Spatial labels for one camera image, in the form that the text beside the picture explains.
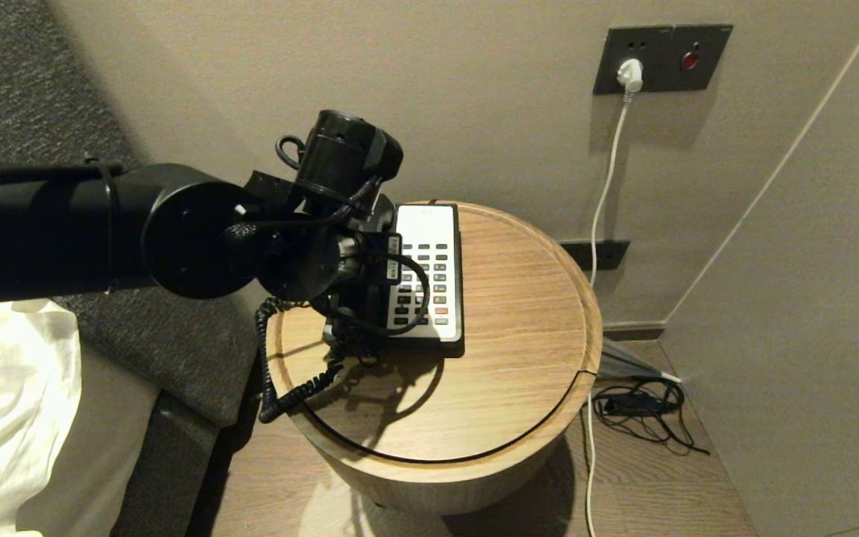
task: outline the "robotic arm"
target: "robotic arm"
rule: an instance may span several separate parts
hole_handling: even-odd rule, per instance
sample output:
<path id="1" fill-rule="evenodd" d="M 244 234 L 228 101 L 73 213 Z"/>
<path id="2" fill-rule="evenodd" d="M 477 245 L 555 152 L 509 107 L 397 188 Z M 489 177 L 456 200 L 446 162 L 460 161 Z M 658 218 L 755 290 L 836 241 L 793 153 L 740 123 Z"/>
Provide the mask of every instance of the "robotic arm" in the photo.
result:
<path id="1" fill-rule="evenodd" d="M 389 251 L 393 206 L 379 190 L 400 144 L 323 111 L 306 145 L 285 136 L 277 153 L 294 183 L 254 172 L 239 187 L 177 164 L 0 164 L 0 301 L 153 285 L 208 299 L 256 278 L 333 314 L 328 296 L 398 283 L 386 266 L 409 260 Z"/>

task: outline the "beige wall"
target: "beige wall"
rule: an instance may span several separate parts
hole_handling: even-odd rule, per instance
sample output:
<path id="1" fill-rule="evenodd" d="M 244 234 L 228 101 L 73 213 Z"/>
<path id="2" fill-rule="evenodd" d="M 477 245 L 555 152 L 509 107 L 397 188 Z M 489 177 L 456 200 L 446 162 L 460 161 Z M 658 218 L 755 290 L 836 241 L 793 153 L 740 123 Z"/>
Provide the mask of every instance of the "beige wall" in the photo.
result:
<path id="1" fill-rule="evenodd" d="M 662 344 L 761 536 L 859 527 L 859 55 Z"/>
<path id="2" fill-rule="evenodd" d="M 678 303 L 859 37 L 859 1 L 51 0 L 147 162 L 239 183 L 337 108 L 403 143 L 395 201 L 459 198 L 585 239 L 620 98 L 593 98 L 607 28 L 735 25 L 706 92 L 633 105 L 600 275 L 607 323 Z"/>

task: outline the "wall socket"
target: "wall socket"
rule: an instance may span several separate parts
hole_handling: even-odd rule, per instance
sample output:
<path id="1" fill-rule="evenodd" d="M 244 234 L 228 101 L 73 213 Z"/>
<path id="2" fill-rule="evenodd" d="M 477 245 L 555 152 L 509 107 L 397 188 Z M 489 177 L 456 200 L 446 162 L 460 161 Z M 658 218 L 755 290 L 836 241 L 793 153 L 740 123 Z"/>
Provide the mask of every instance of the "wall socket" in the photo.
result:
<path id="1" fill-rule="evenodd" d="M 609 28 L 592 93 L 624 92 L 616 74 L 631 58 L 642 64 L 642 92 L 704 90 L 733 28 L 730 24 Z"/>

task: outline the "white power cord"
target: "white power cord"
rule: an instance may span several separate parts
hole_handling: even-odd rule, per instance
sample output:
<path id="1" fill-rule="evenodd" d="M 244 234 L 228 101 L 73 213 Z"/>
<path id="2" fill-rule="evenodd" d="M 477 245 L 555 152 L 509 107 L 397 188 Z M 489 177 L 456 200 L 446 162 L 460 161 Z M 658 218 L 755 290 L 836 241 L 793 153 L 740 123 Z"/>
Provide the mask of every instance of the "white power cord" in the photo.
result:
<path id="1" fill-rule="evenodd" d="M 605 174 L 605 186 L 602 187 L 602 194 L 599 197 L 599 204 L 596 205 L 596 214 L 592 217 L 592 276 L 589 283 L 596 286 L 596 272 L 599 271 L 599 256 L 596 253 L 596 231 L 599 228 L 599 216 L 602 213 L 602 207 L 605 205 L 605 197 L 608 194 L 611 186 L 611 176 L 614 174 L 614 161 L 618 154 L 618 140 L 621 139 L 621 128 L 625 125 L 625 116 L 628 113 L 628 105 L 632 103 L 632 98 L 641 90 L 641 62 L 637 59 L 630 59 L 621 64 L 618 68 L 618 83 L 625 87 L 625 98 L 621 105 L 621 113 L 618 115 L 618 123 L 614 129 L 614 138 L 611 140 L 611 155 L 609 156 L 608 173 Z M 582 408 L 582 427 L 585 430 L 585 445 L 589 450 L 589 455 L 592 456 L 589 461 L 586 461 L 589 475 L 587 485 L 585 487 L 585 523 L 589 527 L 589 537 L 596 537 L 596 527 L 592 523 L 592 482 L 596 476 L 596 439 L 592 434 L 592 393 L 589 392 L 589 397 Z"/>

